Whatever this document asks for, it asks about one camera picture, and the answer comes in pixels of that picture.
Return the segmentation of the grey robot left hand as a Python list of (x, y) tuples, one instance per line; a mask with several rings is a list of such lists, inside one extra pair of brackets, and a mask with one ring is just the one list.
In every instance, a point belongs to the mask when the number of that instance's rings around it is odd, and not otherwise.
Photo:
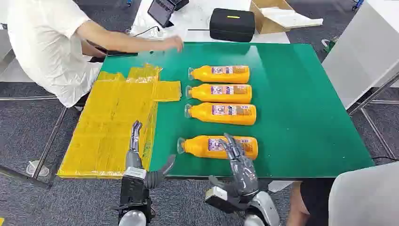
[(167, 159), (167, 162), (158, 171), (145, 170), (139, 154), (139, 137), (141, 127), (142, 123), (138, 120), (136, 120), (132, 125), (129, 149), (126, 154), (125, 161), (126, 170), (123, 174), (123, 177), (138, 183), (143, 188), (154, 189), (161, 184), (165, 176), (173, 168), (176, 155), (170, 155)]

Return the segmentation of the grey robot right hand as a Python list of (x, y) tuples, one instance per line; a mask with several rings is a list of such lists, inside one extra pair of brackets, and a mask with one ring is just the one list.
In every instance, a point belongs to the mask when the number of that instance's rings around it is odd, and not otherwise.
[(227, 140), (220, 139), (219, 142), (227, 153), (234, 182), (226, 184), (219, 181), (213, 175), (208, 177), (209, 181), (213, 185), (225, 190), (232, 197), (257, 193), (258, 179), (253, 161), (245, 155), (243, 146), (232, 135), (228, 133), (224, 133), (223, 135)]

